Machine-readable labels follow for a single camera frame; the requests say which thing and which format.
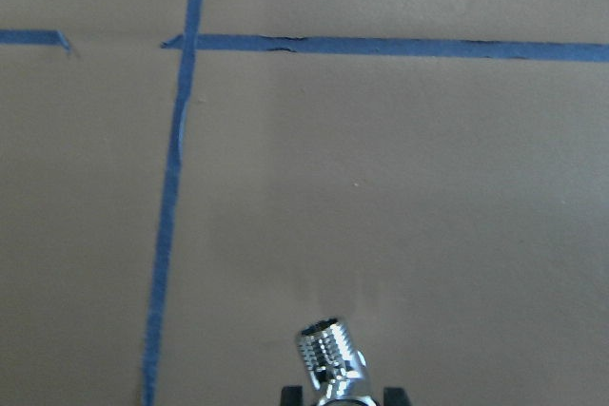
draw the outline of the silver metal cylinder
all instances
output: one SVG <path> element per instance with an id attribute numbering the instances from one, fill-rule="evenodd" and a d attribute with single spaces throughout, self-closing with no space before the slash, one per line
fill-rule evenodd
<path id="1" fill-rule="evenodd" d="M 323 395 L 324 406 L 342 404 L 376 406 L 365 366 L 365 359 L 340 318 L 320 320 L 297 336 L 297 344 L 315 390 Z"/>

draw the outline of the metal connector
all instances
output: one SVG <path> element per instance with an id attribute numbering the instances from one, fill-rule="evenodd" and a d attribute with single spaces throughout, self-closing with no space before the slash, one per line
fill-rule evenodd
<path id="1" fill-rule="evenodd" d="M 313 387 L 323 395 L 317 406 L 330 402 L 359 406 L 378 406 L 372 389 L 365 359 L 340 318 L 320 320 L 306 327 L 297 336 Z"/>

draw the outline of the metallic object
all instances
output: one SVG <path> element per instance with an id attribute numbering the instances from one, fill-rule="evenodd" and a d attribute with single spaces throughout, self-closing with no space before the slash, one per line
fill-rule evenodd
<path id="1" fill-rule="evenodd" d="M 378 406 L 372 398 L 365 359 L 354 346 L 343 319 L 309 325 L 296 342 L 313 387 L 323 394 L 317 406 Z"/>

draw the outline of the blue tape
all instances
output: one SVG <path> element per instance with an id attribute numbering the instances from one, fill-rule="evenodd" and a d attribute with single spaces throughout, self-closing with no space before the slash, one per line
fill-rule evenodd
<path id="1" fill-rule="evenodd" d="M 187 116 L 188 99 L 196 61 L 196 42 L 201 22 L 203 0 L 188 0 L 184 27 L 182 60 L 178 71 L 178 93 L 173 108 L 171 133 L 167 151 L 167 166 L 163 184 L 161 215 L 156 239 L 156 254 L 152 271 L 152 284 L 148 302 L 146 345 L 142 359 L 142 404 L 152 406 L 156 393 L 157 371 L 161 350 L 163 315 L 167 297 L 169 261 L 175 225 L 175 207 L 178 202 L 180 172 L 182 170 L 182 143 Z"/>
<path id="2" fill-rule="evenodd" d="M 0 44 L 50 45 L 70 51 L 68 39 L 61 30 L 0 29 Z"/>
<path id="3" fill-rule="evenodd" d="M 162 48 L 181 48 L 182 43 L 182 35 L 178 35 L 164 42 Z M 592 43 L 201 34 L 197 38 L 197 49 L 609 62 L 609 45 Z"/>

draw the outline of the blue painter's tape strip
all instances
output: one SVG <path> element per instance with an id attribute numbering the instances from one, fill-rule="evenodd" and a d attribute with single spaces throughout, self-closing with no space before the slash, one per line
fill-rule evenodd
<path id="1" fill-rule="evenodd" d="M 152 406 L 156 393 L 157 370 L 161 351 L 163 315 L 167 297 L 169 261 L 173 242 L 175 208 L 178 202 L 180 172 L 182 170 L 182 143 L 187 116 L 188 99 L 192 90 L 192 80 L 196 61 L 196 43 L 203 0 L 188 0 L 184 36 L 182 40 L 182 60 L 178 71 L 178 93 L 173 108 L 171 133 L 167 151 L 167 167 L 163 184 L 161 215 L 156 240 L 156 255 L 152 271 L 152 284 L 148 303 L 146 345 L 142 360 L 144 379 L 142 404 Z"/>
<path id="2" fill-rule="evenodd" d="M 182 42 L 182 35 L 178 35 L 164 42 L 162 47 L 180 48 Z M 609 45 L 591 43 L 481 42 L 352 37 L 290 38 L 264 37 L 261 35 L 202 34 L 197 39 L 197 49 L 609 62 Z"/>
<path id="3" fill-rule="evenodd" d="M 0 29 L 0 44 L 49 45 L 69 52 L 69 42 L 60 30 Z"/>

